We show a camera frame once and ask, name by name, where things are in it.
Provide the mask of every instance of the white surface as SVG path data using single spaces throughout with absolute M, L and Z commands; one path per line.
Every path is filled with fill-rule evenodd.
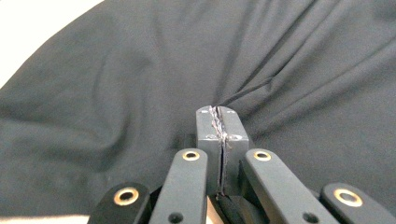
M 1 224 L 85 224 L 87 216 L 65 216 L 65 217 L 14 217 L 0 219 Z
M 0 0 L 0 88 L 45 41 L 103 0 Z

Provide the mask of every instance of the screw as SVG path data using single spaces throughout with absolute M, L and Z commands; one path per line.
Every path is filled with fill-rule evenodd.
M 217 139 L 217 137 L 214 134 L 210 134 L 206 136 L 207 139 Z
M 237 135 L 237 134 L 232 134 L 232 135 L 229 136 L 229 138 L 233 139 L 233 140 L 240 140 L 240 139 L 242 139 L 242 136 L 241 135 Z

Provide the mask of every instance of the screw hole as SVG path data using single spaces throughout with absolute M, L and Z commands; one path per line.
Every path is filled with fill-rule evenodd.
M 254 158 L 258 161 L 270 161 L 271 155 L 268 152 L 257 151 L 254 153 Z
M 131 199 L 132 197 L 134 197 L 134 195 L 132 194 L 132 192 L 125 192 L 125 193 L 122 193 L 122 194 L 120 195 L 120 199 L 123 200 L 123 201 L 129 200 L 129 199 Z
M 304 213 L 303 219 L 308 223 L 319 223 L 319 218 L 312 213 Z
M 169 215 L 168 220 L 171 223 L 180 223 L 183 220 L 183 215 L 181 215 L 180 213 L 172 213 L 171 215 Z
M 137 198 L 139 198 L 139 191 L 137 189 L 120 189 L 114 195 L 114 203 L 119 206 L 126 206 L 136 202 Z
M 267 158 L 268 156 L 266 155 L 266 154 L 264 154 L 264 153 L 257 153 L 257 156 L 259 157 L 259 158 Z
M 336 189 L 334 196 L 338 201 L 347 206 L 360 207 L 363 205 L 361 197 L 348 189 Z
M 196 161 L 199 159 L 199 153 L 196 151 L 187 151 L 183 154 L 185 161 Z
M 196 155 L 195 155 L 195 153 L 190 152 L 190 153 L 187 153 L 186 157 L 187 158 L 195 158 Z

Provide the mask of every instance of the brass ring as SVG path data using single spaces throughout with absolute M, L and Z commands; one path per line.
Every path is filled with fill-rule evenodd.
M 183 159 L 185 161 L 196 161 L 199 157 L 199 153 L 196 151 L 187 151 L 183 154 Z
M 119 191 L 117 191 L 116 194 L 114 194 L 114 204 L 119 206 L 126 206 L 136 202 L 137 198 L 139 198 L 139 191 L 137 191 L 137 189 L 120 189 Z
M 268 152 L 256 151 L 254 153 L 254 158 L 256 158 L 258 161 L 270 161 L 271 155 Z
M 346 200 L 341 196 L 341 194 L 347 194 L 355 199 L 355 201 Z M 348 189 L 336 189 L 334 191 L 334 196 L 341 203 L 344 203 L 351 207 L 360 207 L 363 204 L 363 200 L 361 199 L 361 197 Z

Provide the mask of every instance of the black fabric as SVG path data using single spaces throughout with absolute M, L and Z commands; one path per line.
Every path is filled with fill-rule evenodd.
M 0 216 L 89 214 L 166 177 L 194 112 L 226 105 L 311 189 L 396 214 L 391 0 L 105 1 L 0 90 Z

